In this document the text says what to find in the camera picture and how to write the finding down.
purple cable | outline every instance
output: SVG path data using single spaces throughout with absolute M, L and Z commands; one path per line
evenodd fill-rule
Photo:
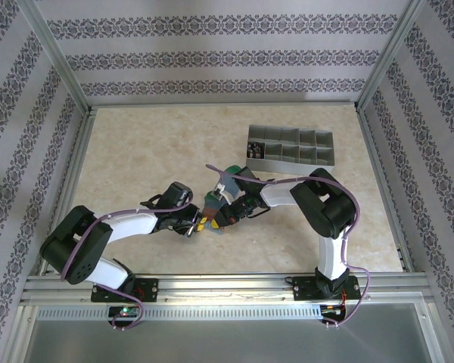
M 81 248 L 82 244 L 84 244 L 84 241 L 86 238 L 89 236 L 91 233 L 92 229 L 100 222 L 104 221 L 105 219 L 111 219 L 116 216 L 130 216 L 130 215 L 135 215 L 135 214 L 150 214 L 150 213 L 171 213 L 171 212 L 177 212 L 181 209 L 186 208 L 191 204 L 193 201 L 194 197 L 193 194 L 191 194 L 188 198 L 188 202 L 183 204 L 182 206 L 177 206 L 175 208 L 169 208 L 169 209 L 125 209 L 125 210 L 118 210 L 117 212 L 112 212 L 109 214 L 105 214 L 99 218 L 97 218 L 84 232 L 82 235 L 81 239 L 79 242 L 76 244 L 76 246 L 73 249 L 73 252 L 70 254 L 69 259 L 67 259 L 66 264 L 64 265 L 64 268 L 62 269 L 61 273 L 61 280 L 64 281 L 67 276 L 67 272 L 69 271 L 69 268 L 73 262 L 73 260 L 76 258 L 77 253 L 79 252 L 79 249 Z M 139 324 L 139 322 L 143 319 L 143 316 L 145 315 L 145 307 L 143 306 L 142 302 L 137 299 L 136 297 L 129 295 L 127 293 L 122 293 L 121 291 L 115 290 L 111 287 L 107 287 L 104 285 L 97 284 L 100 288 L 105 289 L 110 291 L 111 293 L 115 293 L 116 295 L 120 295 L 122 297 L 125 297 L 127 299 L 130 299 L 134 301 L 135 303 L 138 304 L 138 308 L 140 309 L 140 314 L 134 320 L 131 324 L 122 327 L 121 331 L 125 331 L 128 329 L 131 329 L 132 327 L 135 327 L 136 325 Z M 116 322 L 116 319 L 118 318 L 118 315 L 113 318 L 113 321 L 111 324 L 113 325 L 113 329 L 116 329 L 117 326 L 114 324 Z
M 358 300 L 358 302 L 356 303 L 356 305 L 353 308 L 353 310 L 345 317 L 345 319 L 343 319 L 342 321 L 338 322 L 338 321 L 335 321 L 334 319 L 324 318 L 324 320 L 330 321 L 336 327 L 338 327 L 340 325 L 343 325 L 348 320 L 350 320 L 351 317 L 353 316 L 353 314 L 355 314 L 355 312 L 358 310 L 358 308 L 362 304 L 362 301 L 365 299 L 365 295 L 368 292 L 368 289 L 370 287 L 370 280 L 371 280 L 371 275 L 370 275 L 370 271 L 369 270 L 367 270 L 366 268 L 363 268 L 363 267 L 349 265 L 348 262 L 345 260 L 345 250 L 347 248 L 348 234 L 350 234 L 351 231 L 356 227 L 356 225 L 358 224 L 358 221 L 359 221 L 359 216 L 360 216 L 360 205 L 358 203 L 358 200 L 356 200 L 355 196 L 348 189 L 346 189 L 343 185 L 341 185 L 340 183 L 337 183 L 335 181 L 332 181 L 332 180 L 329 180 L 329 179 L 325 179 L 325 178 L 318 178 L 318 177 L 315 177 L 315 176 L 301 176 L 299 178 L 288 178 L 288 179 L 282 179 L 282 180 L 277 180 L 277 181 L 276 180 L 274 180 L 274 181 L 263 181 L 263 180 L 258 180 L 258 179 L 254 179 L 254 178 L 247 178 L 245 176 L 234 175 L 234 174 L 231 174 L 229 172 L 225 172 L 223 170 L 217 169 L 215 166 L 212 166 L 210 164 L 207 164 L 206 167 L 208 169 L 210 169 L 210 170 L 218 172 L 220 174 L 221 178 L 223 176 L 229 176 L 229 177 L 234 178 L 234 179 L 245 180 L 246 182 L 253 182 L 253 183 L 264 184 L 264 185 L 273 185 L 273 184 L 282 184 L 282 183 L 291 183 L 291 182 L 302 182 L 302 181 L 305 181 L 305 180 L 313 180 L 314 182 L 323 182 L 323 183 L 332 185 L 332 186 L 340 189 L 341 191 L 346 193 L 348 195 L 348 197 L 350 197 L 351 201 L 355 205 L 355 220 L 353 221 L 353 224 L 350 226 L 350 228 L 347 231 L 344 231 L 344 233 L 343 233 L 342 242 L 341 242 L 341 261 L 347 268 L 365 272 L 366 273 L 366 285 L 365 285 L 365 289 L 363 290 L 363 293 L 362 293 L 362 295 L 360 297 L 360 300 Z

